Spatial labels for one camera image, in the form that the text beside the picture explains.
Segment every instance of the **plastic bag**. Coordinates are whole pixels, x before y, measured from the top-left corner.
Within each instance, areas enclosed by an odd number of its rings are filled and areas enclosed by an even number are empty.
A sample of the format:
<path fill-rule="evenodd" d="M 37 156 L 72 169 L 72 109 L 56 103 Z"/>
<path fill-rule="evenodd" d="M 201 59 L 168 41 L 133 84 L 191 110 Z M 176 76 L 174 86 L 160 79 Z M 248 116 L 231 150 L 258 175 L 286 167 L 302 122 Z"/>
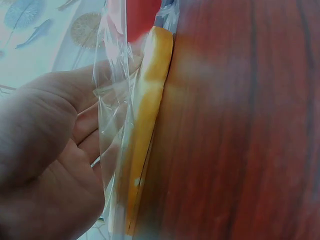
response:
<path fill-rule="evenodd" d="M 104 180 L 106 209 L 104 218 L 108 221 L 110 238 L 114 240 L 130 238 L 134 226 L 126 221 L 130 211 L 139 208 L 139 198 L 133 209 L 127 209 L 128 188 L 131 169 L 131 154 L 134 143 L 128 142 L 135 127 L 133 108 L 136 73 L 143 58 L 144 42 L 148 32 L 135 35 L 135 23 L 127 12 L 132 0 L 107 0 L 102 13 L 97 41 L 104 42 L 106 61 L 95 60 L 93 80 L 94 91 L 99 101 L 100 162 L 102 174 L 113 164 L 110 151 L 117 148 L 115 173 L 110 182 Z M 153 24 L 175 32 L 179 18 L 179 1 L 163 0 L 161 9 L 153 16 Z"/>

